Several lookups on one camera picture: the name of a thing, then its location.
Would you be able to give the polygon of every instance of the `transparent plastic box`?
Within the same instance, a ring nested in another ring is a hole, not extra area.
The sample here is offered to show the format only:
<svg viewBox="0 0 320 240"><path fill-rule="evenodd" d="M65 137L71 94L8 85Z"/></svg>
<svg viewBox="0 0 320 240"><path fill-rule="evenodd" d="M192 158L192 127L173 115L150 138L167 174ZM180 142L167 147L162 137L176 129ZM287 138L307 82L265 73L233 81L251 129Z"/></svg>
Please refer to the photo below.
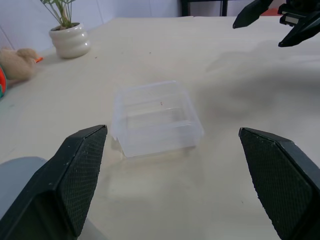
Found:
<svg viewBox="0 0 320 240"><path fill-rule="evenodd" d="M126 157L196 146L204 135L187 91L176 81L122 90L113 111L111 135Z"/></svg>

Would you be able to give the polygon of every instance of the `table surface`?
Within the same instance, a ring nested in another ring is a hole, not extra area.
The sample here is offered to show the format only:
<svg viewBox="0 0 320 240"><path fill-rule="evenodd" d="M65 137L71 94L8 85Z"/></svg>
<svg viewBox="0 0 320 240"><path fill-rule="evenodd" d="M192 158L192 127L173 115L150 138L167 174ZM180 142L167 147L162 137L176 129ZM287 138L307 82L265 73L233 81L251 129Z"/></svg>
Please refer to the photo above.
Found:
<svg viewBox="0 0 320 240"><path fill-rule="evenodd" d="M279 240L238 130L292 139L320 165L319 38L279 48L291 30L279 17L236 30L233 21L118 18L89 33L93 48L83 57L43 52L38 74L0 101L0 162L50 159L68 135L110 129L117 90L177 80L204 138L196 148L126 159L108 135L88 214L96 239Z"/></svg>

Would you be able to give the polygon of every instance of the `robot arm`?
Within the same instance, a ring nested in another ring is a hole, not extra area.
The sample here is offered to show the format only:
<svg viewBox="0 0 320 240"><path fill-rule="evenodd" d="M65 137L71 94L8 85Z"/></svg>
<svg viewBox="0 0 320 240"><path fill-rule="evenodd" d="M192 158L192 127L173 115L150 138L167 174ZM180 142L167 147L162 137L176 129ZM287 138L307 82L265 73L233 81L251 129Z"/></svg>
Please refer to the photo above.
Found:
<svg viewBox="0 0 320 240"><path fill-rule="evenodd" d="M239 13L233 28L247 27L255 22L261 14L268 10L272 1L254 0ZM293 27L279 43L279 47L298 45L320 32L319 0L286 0L286 3L279 7L278 13L282 15L281 24Z"/></svg>

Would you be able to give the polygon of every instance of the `chair leg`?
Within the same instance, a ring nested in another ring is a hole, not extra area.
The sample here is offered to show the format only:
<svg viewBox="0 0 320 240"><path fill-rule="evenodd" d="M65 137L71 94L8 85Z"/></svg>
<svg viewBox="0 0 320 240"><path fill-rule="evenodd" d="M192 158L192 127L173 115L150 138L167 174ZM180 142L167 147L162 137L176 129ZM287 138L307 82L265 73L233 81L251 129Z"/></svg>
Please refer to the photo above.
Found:
<svg viewBox="0 0 320 240"><path fill-rule="evenodd" d="M190 5L188 0L181 0L182 17L190 16Z"/></svg>
<svg viewBox="0 0 320 240"><path fill-rule="evenodd" d="M226 17L228 13L228 0L222 0L221 16Z"/></svg>

